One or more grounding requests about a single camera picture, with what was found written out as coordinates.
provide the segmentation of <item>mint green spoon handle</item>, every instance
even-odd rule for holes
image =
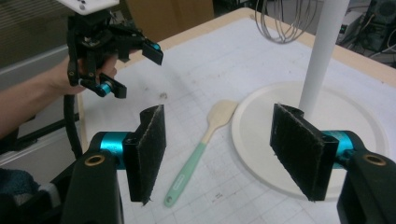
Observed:
[[[187,162],[184,164],[183,168],[181,168],[178,173],[175,181],[173,182],[171,188],[168,190],[168,193],[165,196],[164,204],[167,207],[172,206],[176,201],[178,196],[180,196],[181,192],[183,192],[187,183],[189,182],[192,173],[195,170],[195,167],[198,164],[204,150],[206,148],[206,144],[200,142],[195,150],[190,155]]]

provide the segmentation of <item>white round plate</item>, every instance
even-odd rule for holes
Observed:
[[[269,145],[274,104],[298,108],[303,82],[283,82],[251,93],[235,110],[232,123],[233,143],[242,162],[251,173],[273,189],[305,199]],[[373,115],[344,94],[322,88],[309,120],[316,128],[349,130],[356,133],[366,148],[388,156],[388,139]],[[346,171],[332,170],[326,200],[337,199]]]

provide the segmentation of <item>white pole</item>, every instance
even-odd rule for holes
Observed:
[[[307,120],[312,118],[312,112],[348,5],[349,0],[325,0],[323,3],[299,104],[299,109],[304,111],[304,118]]]

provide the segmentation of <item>human hand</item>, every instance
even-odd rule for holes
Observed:
[[[117,74],[117,69],[114,67],[117,62],[117,55],[109,56],[102,67],[96,70],[96,75],[99,76],[101,73],[114,77]],[[69,58],[65,58],[61,63],[51,68],[45,75],[48,76],[49,85],[60,95],[73,95],[78,94],[85,90],[81,86],[71,86],[67,76],[67,65]],[[79,72],[84,73],[83,61],[78,61]]]

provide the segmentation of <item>cardboard box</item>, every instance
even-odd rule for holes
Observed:
[[[214,19],[212,0],[126,0],[137,28],[158,42]]]

